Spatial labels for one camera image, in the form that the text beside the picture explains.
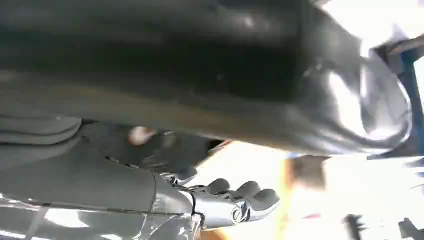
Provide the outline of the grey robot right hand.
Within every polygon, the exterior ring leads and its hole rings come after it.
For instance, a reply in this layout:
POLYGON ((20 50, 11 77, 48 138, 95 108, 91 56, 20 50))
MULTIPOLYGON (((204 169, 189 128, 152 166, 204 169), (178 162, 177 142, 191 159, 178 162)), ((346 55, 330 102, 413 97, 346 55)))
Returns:
POLYGON ((57 146, 1 145, 1 239, 194 240, 279 204, 255 181, 188 186, 219 140, 160 131, 135 146, 129 133, 94 123, 57 146))

